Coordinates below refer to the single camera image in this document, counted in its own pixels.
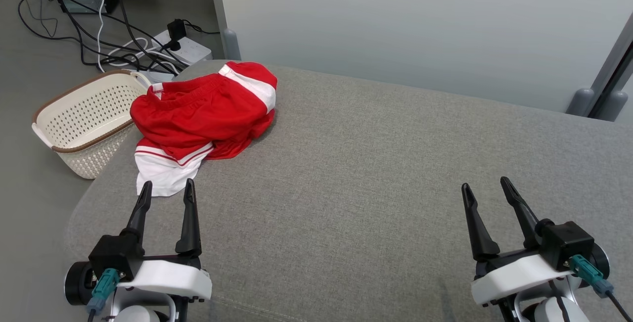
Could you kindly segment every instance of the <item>black power adapter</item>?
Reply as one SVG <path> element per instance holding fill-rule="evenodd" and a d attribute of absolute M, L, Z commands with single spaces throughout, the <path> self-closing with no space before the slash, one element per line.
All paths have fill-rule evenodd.
<path fill-rule="evenodd" d="M 181 40 L 187 36 L 187 29 L 185 28 L 185 22 L 182 19 L 174 19 L 171 23 L 167 24 L 167 31 L 169 37 L 172 39 L 165 46 L 169 46 L 169 50 L 178 51 L 181 49 L 181 44 L 178 40 Z"/>

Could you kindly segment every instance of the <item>elastic waistband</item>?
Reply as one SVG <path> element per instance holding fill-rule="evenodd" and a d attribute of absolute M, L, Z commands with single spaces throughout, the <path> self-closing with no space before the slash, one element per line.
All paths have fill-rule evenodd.
<path fill-rule="evenodd" d="M 195 101 L 206 99 L 205 95 L 215 91 L 221 85 L 222 81 L 226 81 L 224 76 L 209 74 L 189 81 L 162 83 L 162 89 L 156 85 L 149 87 L 147 89 L 147 98 L 156 108 L 178 108 L 194 103 Z M 182 92 L 183 95 L 176 99 L 164 101 L 155 94 L 161 92 Z"/>

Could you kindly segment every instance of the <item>white wall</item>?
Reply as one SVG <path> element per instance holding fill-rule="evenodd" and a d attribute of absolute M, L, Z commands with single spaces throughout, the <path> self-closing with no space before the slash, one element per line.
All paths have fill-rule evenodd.
<path fill-rule="evenodd" d="M 633 0 L 216 0 L 242 60 L 563 112 Z"/>

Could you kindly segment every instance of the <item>teal connector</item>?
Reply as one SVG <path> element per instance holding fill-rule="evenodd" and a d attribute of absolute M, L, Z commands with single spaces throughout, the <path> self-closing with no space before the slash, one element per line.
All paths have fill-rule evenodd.
<path fill-rule="evenodd" d="M 97 281 L 97 286 L 92 290 L 92 297 L 107 300 L 108 296 L 115 292 L 119 281 L 120 278 L 117 270 L 113 268 L 106 269 L 99 278 L 99 281 Z"/>
<path fill-rule="evenodd" d="M 603 279 L 602 272 L 595 268 L 582 255 L 574 255 L 569 259 L 569 268 L 575 272 L 578 277 L 587 281 L 594 289 L 595 293 L 602 299 L 608 297 L 608 293 L 613 292 L 613 285 Z"/>
<path fill-rule="evenodd" d="M 90 313 L 91 310 L 94 310 L 94 315 L 101 314 L 103 307 L 106 306 L 106 300 L 117 289 L 119 281 L 117 270 L 106 269 L 97 281 L 97 286 L 92 289 L 92 299 L 86 305 L 86 312 Z"/>

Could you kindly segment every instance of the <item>black cable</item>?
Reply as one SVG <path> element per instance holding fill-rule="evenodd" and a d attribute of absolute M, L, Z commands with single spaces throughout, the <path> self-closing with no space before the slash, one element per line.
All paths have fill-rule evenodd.
<path fill-rule="evenodd" d="M 36 32 L 34 29 L 32 29 L 32 27 L 30 27 L 30 26 L 29 26 L 29 24 L 27 24 L 27 22 L 24 20 L 24 18 L 23 18 L 23 16 L 22 16 L 22 13 L 21 13 L 21 11 L 20 11 L 20 7 L 22 6 L 22 3 L 23 3 L 23 2 L 25 2 L 25 1 L 27 1 L 27 0 L 21 0 L 21 1 L 19 2 L 19 4 L 18 4 L 18 16 L 20 16 L 20 20 L 22 20 L 22 24 L 24 24 L 24 25 L 25 25 L 25 27 L 27 27 L 27 29 L 29 29 L 29 31 L 30 31 L 31 33 L 35 34 L 35 35 L 36 35 L 36 36 L 38 36 L 39 38 L 43 38 L 43 39 L 47 39 L 47 40 L 74 40 L 74 41 L 77 41 L 77 42 L 79 43 L 79 45 L 81 45 L 82 63 L 83 63 L 84 65 L 88 65 L 88 66 L 96 66 L 96 65 L 97 65 L 97 63 L 96 63 L 96 62 L 93 62 L 93 63 L 88 63 L 88 62 L 86 62 L 86 61 L 84 60 L 84 57 L 83 57 L 83 53 L 84 53 L 84 52 L 83 52 L 83 49 L 84 49 L 84 48 L 86 48 L 86 49 L 88 49 L 88 50 L 92 51 L 93 53 L 98 53 L 98 52 L 97 52 L 95 49 L 92 49 L 92 48 L 88 47 L 87 45 L 85 45 L 85 44 L 83 43 L 83 40 L 82 40 L 82 38 L 81 38 L 81 34 L 79 35 L 79 36 L 80 36 L 80 37 L 79 37 L 79 39 L 78 39 L 78 38 L 75 38 L 75 37 L 73 37 L 73 36 L 62 36 L 62 37 L 57 37 L 57 38 L 56 38 L 56 37 L 52 37 L 52 36 L 45 36 L 45 35 L 39 34 L 39 33 L 38 33 L 38 32 Z M 111 58 L 113 58 L 113 60 L 114 60 L 114 61 L 121 61 L 121 62 L 124 62 L 124 63 L 128 63 L 129 65 L 132 65 L 132 66 L 135 66 L 135 67 L 138 67 L 138 64 L 140 63 L 140 62 L 139 62 L 139 60 L 138 60 L 138 58 L 137 58 L 134 54 L 125 54 L 124 56 L 113 56 L 113 55 L 108 55 L 108 54 L 104 54 L 104 53 L 99 53 L 99 54 L 102 54 L 102 55 L 106 56 L 106 58 L 111 57 Z M 131 56 L 131 57 L 134 57 L 134 58 L 136 59 L 136 63 L 134 63 L 134 62 L 132 62 L 132 61 L 127 60 L 127 59 L 125 58 L 125 56 Z"/>
<path fill-rule="evenodd" d="M 46 30 L 46 33 L 48 34 L 48 36 L 55 36 L 55 34 L 57 33 L 57 24 L 59 23 L 57 18 L 42 18 L 42 12 L 43 12 L 43 0 L 40 0 L 40 13 L 39 13 L 39 18 L 37 18 L 36 16 L 33 15 L 33 11 L 31 10 L 31 4 L 29 4 L 29 2 L 27 2 L 27 8 L 29 9 L 29 14 L 31 15 L 31 17 L 35 20 L 39 20 L 40 24 L 42 25 L 42 27 Z M 48 30 L 48 28 L 46 27 L 46 25 L 44 24 L 45 20 L 52 20 L 55 22 L 55 26 L 54 29 L 51 31 Z"/>
<path fill-rule="evenodd" d="M 70 0 L 70 1 L 71 1 L 71 2 L 74 2 L 74 4 L 77 4 L 77 5 L 79 5 L 79 6 L 83 6 L 84 8 L 88 9 L 89 11 L 92 11 L 93 13 L 97 13 L 97 10 L 90 8 L 89 6 L 87 6 L 87 5 L 85 5 L 85 4 L 81 4 L 80 2 L 77 2 L 76 0 Z M 106 18 L 110 18 L 110 19 L 112 19 L 112 20 L 116 20 L 117 22 L 119 22 L 119 23 L 121 23 L 121 24 L 125 24 L 125 22 L 124 22 L 123 20 L 121 20 L 121 19 L 119 19 L 119 18 L 117 18 L 117 17 L 115 17 L 115 16 L 111 16 L 111 15 L 109 15 L 109 14 L 102 14 L 102 16 L 105 16 Z M 160 45 L 160 47 L 161 47 L 162 49 L 164 49 L 164 50 L 167 52 L 167 54 L 168 54 L 169 56 L 171 56 L 171 57 L 173 57 L 174 59 L 176 59 L 176 61 L 178 61 L 181 65 L 183 65 L 183 66 L 185 66 L 185 67 L 188 67 L 188 65 L 187 65 L 186 63 L 184 63 L 184 62 L 182 62 L 181 60 L 179 60 L 176 56 L 174 56 L 174 54 L 172 54 L 171 52 L 169 52 L 169 50 L 167 50 L 167 49 L 165 48 L 165 47 L 167 46 L 167 44 L 163 45 L 163 44 L 161 44 L 161 43 L 160 43 L 160 41 L 156 40 L 156 38 L 154 38 L 153 36 L 151 36 L 149 33 L 146 33 L 145 31 L 143 31 L 143 30 L 141 30 L 141 29 L 139 29 L 139 28 L 135 27 L 135 26 L 134 26 L 134 25 L 132 25 L 132 24 L 129 24 L 129 23 L 128 23 L 128 25 L 129 25 L 132 29 L 134 29 L 134 30 L 138 31 L 139 33 L 141 33 L 141 34 L 143 34 L 143 35 L 145 35 L 145 36 L 147 36 L 147 37 L 148 37 L 148 38 L 150 38 L 151 40 L 154 40 L 154 42 L 155 42 L 156 44 Z"/>
<path fill-rule="evenodd" d="M 159 53 L 163 52 L 163 50 L 166 50 L 166 49 L 167 49 L 168 47 L 170 47 L 171 45 L 172 45 L 172 44 L 170 44 L 170 43 L 167 43 L 167 44 L 165 44 L 165 45 L 162 45 L 162 46 L 160 47 L 160 49 L 158 49 L 158 52 L 159 52 Z M 158 56 L 154 57 L 154 60 L 152 60 L 152 61 L 151 61 L 151 63 L 149 64 L 149 67 L 151 68 L 151 67 L 152 67 L 152 65 L 154 65 L 154 64 L 156 63 L 156 61 L 158 61 L 158 60 L 160 60 L 160 57 L 158 57 Z M 177 67 L 177 66 L 176 66 L 176 68 L 178 69 L 178 71 L 179 71 L 179 72 L 182 72 L 182 69 L 181 69 L 180 67 Z"/>
<path fill-rule="evenodd" d="M 84 47 L 85 47 L 86 49 L 92 51 L 93 53 L 97 53 L 97 54 L 101 54 L 101 55 L 105 56 L 105 58 L 101 61 L 101 63 L 111 63 L 111 62 L 114 62 L 114 61 L 122 61 L 124 63 L 128 63 L 129 65 L 134 66 L 137 71 L 139 71 L 139 70 L 149 70 L 149 67 L 145 67 L 145 66 L 142 66 L 140 64 L 139 58 L 136 57 L 136 55 L 133 54 L 133 53 L 131 53 L 131 54 L 124 54 L 122 56 L 114 56 L 114 55 L 109 55 L 109 54 L 105 54 L 105 53 L 100 53 L 99 51 L 95 51 L 91 47 L 87 47 L 83 43 L 83 40 L 82 40 L 82 37 L 81 37 L 81 33 L 79 33 L 80 30 L 84 34 L 88 35 L 89 38 L 91 38 L 91 39 L 93 39 L 95 41 L 97 40 L 97 38 L 95 38 L 95 36 L 92 36 L 92 34 L 88 33 L 88 31 L 86 31 L 86 29 L 84 29 L 81 26 L 81 24 L 79 24 L 79 22 L 77 22 L 77 20 L 75 20 L 75 17 L 70 13 L 70 11 L 68 11 L 68 8 L 66 8 L 66 5 L 63 4 L 62 1 L 60 2 L 60 5 L 62 7 L 62 10 L 66 13 L 66 15 L 68 15 L 68 18 L 70 19 L 70 21 L 72 22 L 73 26 L 75 27 L 75 30 L 77 31 L 77 35 L 79 36 L 79 40 L 77 40 L 77 39 L 73 39 L 73 40 L 78 41 L 80 43 L 80 45 L 81 45 L 81 59 L 82 59 L 82 63 L 84 65 L 95 65 L 95 66 L 97 65 L 97 63 L 86 63 L 86 61 L 84 60 L 84 53 L 83 53 Z M 102 41 L 102 40 L 99 40 L 99 42 L 101 44 L 104 44 L 104 45 L 107 45 L 107 46 L 112 46 L 112 47 L 116 47 L 116 48 L 119 48 L 119 49 L 125 49 L 125 50 L 128 50 L 128 51 L 133 51 L 134 53 L 137 52 L 136 49 L 133 49 L 133 48 L 130 48 L 130 47 L 119 46 L 119 45 L 111 44 L 111 43 L 108 43 L 108 42 Z M 129 57 L 129 56 L 133 57 L 136 60 L 136 63 L 132 63 L 131 61 L 125 59 L 125 57 Z"/>
<path fill-rule="evenodd" d="M 84 34 L 86 34 L 86 35 L 88 35 L 90 38 L 92 38 L 93 40 L 96 40 L 96 38 L 95 38 L 94 36 L 92 36 L 91 34 L 89 34 L 89 33 L 88 33 L 88 31 L 86 31 L 86 29 L 84 29 L 84 28 L 83 28 L 83 27 L 82 27 L 82 26 L 81 26 L 81 25 L 77 22 L 77 20 L 75 20 L 75 18 L 74 18 L 74 17 L 70 14 L 70 12 L 68 11 L 68 9 L 67 9 L 67 8 L 65 8 L 65 4 L 63 4 L 63 2 L 60 2 L 60 5 L 61 5 L 62 9 L 65 11 L 65 13 L 68 15 L 68 17 L 70 18 L 71 22 L 73 23 L 73 26 L 75 27 L 75 31 L 77 31 L 77 36 L 78 36 L 78 38 L 75 38 L 75 37 L 72 37 L 72 36 L 65 36 L 65 37 L 58 37 L 58 38 L 56 38 L 56 37 L 54 36 L 54 34 L 56 33 L 56 29 L 57 29 L 57 19 L 56 19 L 56 18 L 44 18 L 44 19 L 42 19 L 42 20 L 54 20 L 54 21 L 56 22 L 56 24 L 55 24 L 55 29 L 54 29 L 53 33 L 50 33 L 50 31 L 48 31 L 48 28 L 46 28 L 46 26 L 44 26 L 44 25 L 43 25 L 43 23 L 42 23 L 43 27 L 46 29 L 46 31 L 47 31 L 47 33 L 49 34 L 49 36 L 45 36 L 45 35 L 39 34 L 37 31 L 35 31 L 34 29 L 32 29 L 32 28 L 31 28 L 31 27 L 27 24 L 27 22 L 25 21 L 25 19 L 23 18 L 23 16 L 22 16 L 22 12 L 21 12 L 21 6 L 22 6 L 22 3 L 23 3 L 23 2 L 26 2 L 26 3 L 27 3 L 27 6 L 29 6 L 29 13 L 30 13 L 31 17 L 33 17 L 33 18 L 34 18 L 34 19 L 36 19 L 36 20 L 40 20 L 40 19 L 42 19 L 42 18 L 41 18 L 41 16 L 40 16 L 40 18 L 36 18 L 36 17 L 32 14 L 32 11 L 31 11 L 31 9 L 30 9 L 30 4 L 29 4 L 29 1 L 28 1 L 28 0 L 21 0 L 21 1 L 19 2 L 19 4 L 18 4 L 18 16 L 20 16 L 20 20 L 22 20 L 22 23 L 25 25 L 25 27 L 27 27 L 27 29 L 29 29 L 29 31 L 31 31 L 31 33 L 35 34 L 35 35 L 36 35 L 36 36 L 38 36 L 39 38 L 44 38 L 44 39 L 47 39 L 47 40 L 74 40 L 74 41 L 77 41 L 77 42 L 79 43 L 79 45 L 80 45 L 81 61 L 82 61 L 82 63 L 83 63 L 84 65 L 90 65 L 90 66 L 96 66 L 96 65 L 97 65 L 97 63 L 95 63 L 95 62 L 86 62 L 86 60 L 84 59 L 84 49 L 88 49 L 89 51 L 92 51 L 93 53 L 98 53 L 98 54 L 101 54 L 102 56 L 105 56 L 105 58 L 102 60 L 102 63 L 111 63 L 111 62 L 113 62 L 113 61 L 122 61 L 122 62 L 124 62 L 124 63 L 128 63 L 129 65 L 134 66 L 134 67 L 136 68 L 136 70 L 152 70 L 152 71 L 154 71 L 154 72 L 168 73 L 168 72 L 165 72 L 165 71 L 162 71 L 162 70 L 158 70 L 158 69 L 150 69 L 149 67 L 142 66 L 142 65 L 140 64 L 140 60 L 138 59 L 138 57 L 136 57 L 136 55 L 135 55 L 135 54 L 133 54 L 133 53 L 130 53 L 130 54 L 124 54 L 124 55 L 122 55 L 122 56 L 114 56 L 114 55 L 108 55 L 108 54 L 105 54 L 105 53 L 100 53 L 100 52 L 98 52 L 98 51 L 96 51 L 96 50 L 92 49 L 91 47 L 88 47 L 87 45 L 85 45 L 85 44 L 84 44 L 84 41 L 83 41 L 83 39 L 82 39 L 82 36 L 81 36 L 80 30 L 81 30 Z M 111 43 L 107 43 L 107 42 L 105 42 L 105 41 L 100 41 L 100 43 L 102 43 L 102 44 L 104 44 L 104 45 L 107 45 L 107 46 L 116 47 L 116 48 L 119 48 L 119 49 L 125 49 L 125 50 L 129 50 L 129 51 L 133 51 L 134 53 L 136 53 L 136 52 L 137 52 L 137 50 L 136 50 L 136 49 L 132 49 L 132 48 L 129 48 L 129 47 L 124 47 L 124 46 L 119 46 L 119 45 L 114 45 L 114 44 L 111 44 Z M 129 61 L 129 60 L 127 60 L 127 59 L 126 59 L 126 57 L 132 57 L 132 58 L 133 58 L 136 62 Z M 152 58 L 153 60 L 156 60 L 156 56 L 154 56 L 154 55 L 151 55 L 151 54 L 150 54 L 150 56 L 149 56 L 149 57 L 150 57 L 150 58 Z"/>
<path fill-rule="evenodd" d="M 554 296 L 556 297 L 556 302 L 558 302 L 558 307 L 560 308 L 560 311 L 563 313 L 563 320 L 565 322 L 570 322 L 569 313 L 567 313 L 567 308 L 565 308 L 565 302 L 563 302 L 563 298 L 561 297 L 560 291 L 558 291 L 556 284 L 554 284 L 554 280 L 549 280 L 549 287 L 554 292 Z"/>
<path fill-rule="evenodd" d="M 95 309 L 91 309 L 90 310 L 90 314 L 88 315 L 88 322 L 92 322 L 92 320 L 94 320 L 94 315 L 97 313 L 97 311 L 95 311 Z"/>
<path fill-rule="evenodd" d="M 609 297 L 611 302 L 613 302 L 613 304 L 615 305 L 615 308 L 617 308 L 618 311 L 620 311 L 620 314 L 622 315 L 622 317 L 624 317 L 624 320 L 626 320 L 626 322 L 633 322 L 633 320 L 631 319 L 627 311 L 625 311 L 622 305 L 620 304 L 620 301 L 618 301 L 618 299 L 615 298 L 615 296 L 613 295 L 613 292 L 607 291 L 606 295 Z"/>
<path fill-rule="evenodd" d="M 132 33 L 132 29 L 130 27 L 130 23 L 127 20 L 127 13 L 125 12 L 125 5 L 123 4 L 123 0 L 119 0 L 119 5 L 121 7 L 121 13 L 123 14 L 123 19 L 125 21 L 125 27 L 127 28 L 127 33 L 130 34 L 132 41 L 134 42 L 134 44 L 136 44 L 136 46 L 140 49 L 140 51 L 143 51 L 143 53 L 149 57 L 149 53 L 147 52 L 147 50 L 145 50 L 144 47 L 142 47 L 140 44 L 138 44 L 138 40 L 136 40 L 136 37 L 134 36 L 134 33 Z M 163 69 L 168 70 L 169 72 L 171 72 L 172 74 L 174 74 L 174 76 L 176 76 L 176 73 L 170 69 L 169 67 L 167 67 L 164 63 L 162 62 L 158 62 L 158 65 L 161 65 L 161 67 L 163 67 Z"/>
<path fill-rule="evenodd" d="M 213 34 L 219 34 L 219 33 L 220 33 L 219 31 L 214 31 L 214 32 L 212 32 L 212 33 L 209 33 L 209 32 L 207 32 L 207 31 L 204 31 L 204 30 L 202 30 L 202 28 L 201 28 L 201 27 L 199 27 L 199 26 L 197 26 L 197 25 L 192 24 L 192 23 L 191 23 L 190 21 L 188 21 L 187 19 L 183 19 L 183 22 L 186 22 L 187 24 L 185 24 L 185 25 L 187 25 L 188 27 L 190 27 L 190 28 L 194 29 L 195 31 L 197 31 L 197 32 L 199 32 L 199 33 L 210 34 L 210 35 L 213 35 Z"/>

